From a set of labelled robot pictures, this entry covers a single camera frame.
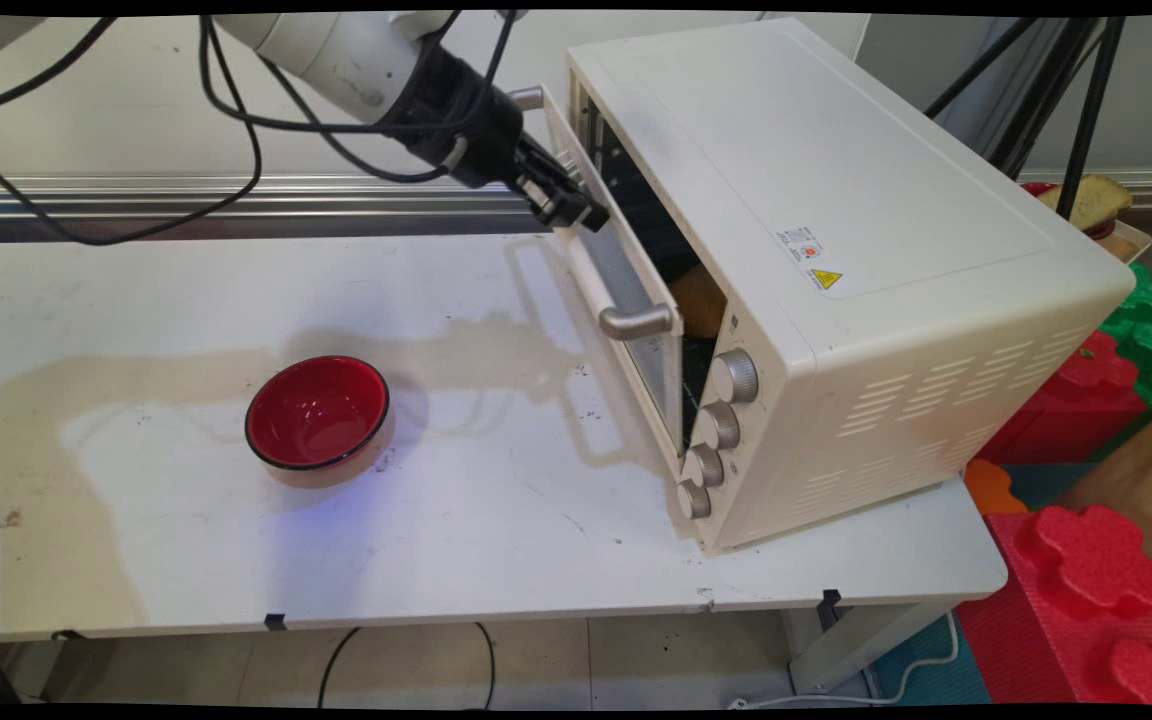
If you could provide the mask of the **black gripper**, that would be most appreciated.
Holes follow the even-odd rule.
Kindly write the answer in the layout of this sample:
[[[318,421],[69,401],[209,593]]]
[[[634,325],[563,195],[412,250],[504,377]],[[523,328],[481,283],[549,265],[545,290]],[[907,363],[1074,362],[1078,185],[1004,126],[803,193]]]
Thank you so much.
[[[397,127],[384,136],[431,169],[404,176],[382,170],[381,179],[419,183],[440,167],[471,188],[500,183],[518,190],[531,214],[550,228],[602,229],[607,209],[582,190],[556,156],[524,136],[522,111],[503,91],[435,41],[397,47],[403,53],[381,65],[391,91],[381,123]]]

